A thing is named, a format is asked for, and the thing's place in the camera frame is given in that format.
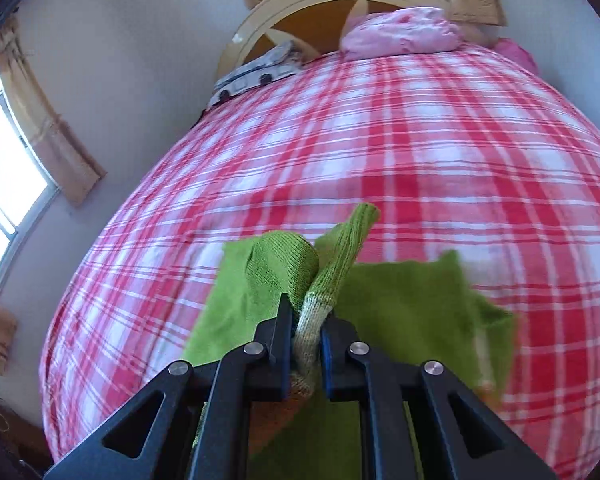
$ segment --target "headboard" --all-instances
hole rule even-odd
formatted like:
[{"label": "headboard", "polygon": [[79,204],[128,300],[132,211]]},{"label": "headboard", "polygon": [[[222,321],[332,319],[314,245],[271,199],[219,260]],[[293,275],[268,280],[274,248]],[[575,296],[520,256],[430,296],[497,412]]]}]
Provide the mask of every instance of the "headboard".
[{"label": "headboard", "polygon": [[439,7],[448,12],[450,4],[446,0],[264,0],[226,46],[216,76],[221,78],[261,56],[288,34],[313,47],[317,54],[334,52],[350,13],[390,12],[407,7]]}]

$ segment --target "pink pillow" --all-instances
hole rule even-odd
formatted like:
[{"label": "pink pillow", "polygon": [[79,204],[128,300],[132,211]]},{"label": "pink pillow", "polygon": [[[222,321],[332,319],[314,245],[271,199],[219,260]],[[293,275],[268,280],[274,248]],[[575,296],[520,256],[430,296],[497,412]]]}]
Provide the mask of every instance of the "pink pillow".
[{"label": "pink pillow", "polygon": [[501,56],[518,63],[522,68],[526,68],[532,74],[540,75],[540,71],[538,70],[538,66],[534,61],[533,56],[515,41],[510,40],[509,38],[500,38],[493,46],[493,50]]},{"label": "pink pillow", "polygon": [[411,7],[362,18],[340,40],[346,61],[399,54],[455,50],[462,43],[459,27],[435,7]]}]

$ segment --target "wall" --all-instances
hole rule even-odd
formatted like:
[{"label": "wall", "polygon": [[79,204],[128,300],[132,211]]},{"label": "wall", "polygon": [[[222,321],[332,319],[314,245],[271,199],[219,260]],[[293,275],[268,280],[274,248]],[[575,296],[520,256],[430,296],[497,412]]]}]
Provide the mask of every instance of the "wall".
[{"label": "wall", "polygon": [[600,129],[600,18],[586,0],[501,0],[509,36]]},{"label": "wall", "polygon": [[59,196],[30,232],[0,302],[20,321],[0,397],[42,423],[38,362],[80,260],[210,96],[242,0],[23,0],[22,47],[40,85],[109,172],[79,209]]}]

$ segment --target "plaid bedspread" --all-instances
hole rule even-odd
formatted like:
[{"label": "plaid bedspread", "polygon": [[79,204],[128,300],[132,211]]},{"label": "plaid bedspread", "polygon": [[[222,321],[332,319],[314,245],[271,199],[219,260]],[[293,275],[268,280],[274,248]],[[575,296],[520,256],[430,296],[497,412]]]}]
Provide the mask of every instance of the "plaid bedspread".
[{"label": "plaid bedspread", "polygon": [[477,46],[309,65],[208,113],[75,273],[40,365],[59,460],[180,352],[228,240],[309,240],[375,203],[359,261],[455,248],[518,313],[500,415],[563,479],[600,458],[600,133]]}]

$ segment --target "screw head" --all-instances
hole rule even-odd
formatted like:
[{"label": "screw head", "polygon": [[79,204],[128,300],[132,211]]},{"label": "screw head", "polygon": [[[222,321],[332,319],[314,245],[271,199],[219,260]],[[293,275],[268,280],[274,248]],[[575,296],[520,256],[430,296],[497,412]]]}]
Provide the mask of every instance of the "screw head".
[{"label": "screw head", "polygon": [[356,341],[349,346],[349,352],[355,355],[367,355],[369,353],[369,345],[362,341]]},{"label": "screw head", "polygon": [[262,354],[263,350],[264,346],[257,341],[251,341],[244,346],[244,353],[248,355],[259,355]]},{"label": "screw head", "polygon": [[174,361],[169,365],[171,375],[184,375],[189,371],[189,363],[186,361]]},{"label": "screw head", "polygon": [[445,371],[445,367],[438,361],[427,361],[424,364],[424,371],[429,375],[440,375]]}]

